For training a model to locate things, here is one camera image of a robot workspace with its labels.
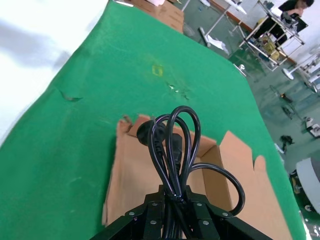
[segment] floor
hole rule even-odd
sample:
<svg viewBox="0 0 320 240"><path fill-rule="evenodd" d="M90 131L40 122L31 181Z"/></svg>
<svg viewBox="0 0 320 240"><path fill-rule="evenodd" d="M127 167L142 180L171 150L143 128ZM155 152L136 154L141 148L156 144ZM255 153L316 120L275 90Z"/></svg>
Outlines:
<svg viewBox="0 0 320 240"><path fill-rule="evenodd" d="M180 9L186 0L181 2L182 4L175 4ZM203 27L207 31L221 14L214 7L206 7L199 0L191 0L184 11L184 34L205 45L198 28ZM305 117L320 120L320 110L317 109L320 106L319 95L305 85L306 79L301 74L295 72L294 80L289 80L282 73L282 68L293 68L292 63L286 62L272 72L250 49L239 49L242 39L237 30L232 32L235 24L232 19L224 17L210 34L212 38L225 43L229 54L215 46L211 46L210 49L237 66L245 66L246 79L273 141L282 147L282 135L293 138L294 144L287 147L286 154L280 154L285 169L290 173L296 168L297 162L320 155L318 142L306 131L304 122ZM290 97L293 103L287 103L282 99L280 95L283 93ZM287 108L292 115L289 117L283 108Z"/></svg>

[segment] black metal frame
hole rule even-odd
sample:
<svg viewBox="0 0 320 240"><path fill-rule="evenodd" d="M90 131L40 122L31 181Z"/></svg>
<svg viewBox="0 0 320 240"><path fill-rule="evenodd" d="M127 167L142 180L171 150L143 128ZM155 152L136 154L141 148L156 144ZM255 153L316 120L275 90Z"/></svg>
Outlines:
<svg viewBox="0 0 320 240"><path fill-rule="evenodd" d="M189 186L184 195L185 219L193 230L193 239L271 240L230 212L210 204L205 195L193 193ZM164 215L165 192L160 185L158 192L145 196L142 205L126 212L90 240L160 239Z"/></svg>

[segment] green tablecloth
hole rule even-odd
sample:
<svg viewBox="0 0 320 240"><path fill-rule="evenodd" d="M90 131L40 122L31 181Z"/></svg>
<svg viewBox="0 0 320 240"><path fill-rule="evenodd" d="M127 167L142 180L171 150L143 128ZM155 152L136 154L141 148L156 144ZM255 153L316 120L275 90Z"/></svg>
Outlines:
<svg viewBox="0 0 320 240"><path fill-rule="evenodd" d="M220 142L230 130L266 157L290 231L304 239L246 79L211 50L114 2L0 149L0 239L89 239L101 229L118 120L178 105L198 113L204 135Z"/></svg>

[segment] cardboard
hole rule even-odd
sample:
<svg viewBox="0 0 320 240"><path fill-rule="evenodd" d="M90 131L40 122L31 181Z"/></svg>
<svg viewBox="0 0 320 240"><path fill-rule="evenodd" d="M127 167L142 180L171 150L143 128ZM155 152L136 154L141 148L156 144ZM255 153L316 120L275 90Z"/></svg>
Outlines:
<svg viewBox="0 0 320 240"><path fill-rule="evenodd" d="M146 0L131 0L130 3L155 19L158 19L160 22L183 33L184 12L169 1L165 0L163 5L159 6L155 6Z"/></svg>
<svg viewBox="0 0 320 240"><path fill-rule="evenodd" d="M118 122L114 164L103 206L104 225L142 204L145 195L157 192L162 184L148 147L136 137L138 127L149 119L140 115L133 125L125 120ZM179 127L175 126L173 132L183 136ZM274 240L292 239L262 156L257 157L253 165L250 147L228 131L220 146L215 140L201 136L195 162L216 164L239 180L245 192L245 205L238 218ZM232 183L212 170L193 171L187 184L194 193L206 195L211 204L224 210L230 211L238 202Z"/></svg>

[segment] cable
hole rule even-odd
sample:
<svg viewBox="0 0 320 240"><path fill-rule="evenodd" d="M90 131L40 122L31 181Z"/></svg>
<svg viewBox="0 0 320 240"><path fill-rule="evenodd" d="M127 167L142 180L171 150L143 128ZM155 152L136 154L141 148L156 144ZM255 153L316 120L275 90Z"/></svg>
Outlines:
<svg viewBox="0 0 320 240"><path fill-rule="evenodd" d="M245 196L245 192L244 189L242 188L240 182L227 170L223 169L222 167L219 167L217 165L214 164L210 164L210 163L196 163L192 166L191 168L191 172L197 169L210 169L213 170L217 173L222 174L223 176L225 176L227 179L230 180L230 182L235 186L236 191L238 192L238 203L235 206L234 209L232 209L231 211L229 211L233 216L236 216L237 214L239 214L241 212L241 210L244 208L245 206L245 201L246 201L246 196Z"/></svg>
<svg viewBox="0 0 320 240"><path fill-rule="evenodd" d="M187 124L178 116L180 113L187 113L192 118L194 124L193 144ZM165 148L162 144L159 144L159 139L162 138L158 131L158 127L164 121L167 121L164 132ZM180 175L180 166L175 162L173 149L173 129L175 123L181 127L184 137L184 155ZM165 191L165 208L167 209L165 210L164 216L163 239L180 238L181 230L187 239L193 237L192 229L185 221L183 206L187 203L183 198L183 194L186 190L188 176L194 170L210 169L224 175L232 182L239 196L236 207L230 211L233 216L240 213L245 205L245 192L239 181L230 172L209 163L194 164L200 145L200 138L201 124L199 118L196 112L189 106L179 106L175 108L171 114L164 114L153 119L148 131L147 145L149 153Z"/></svg>

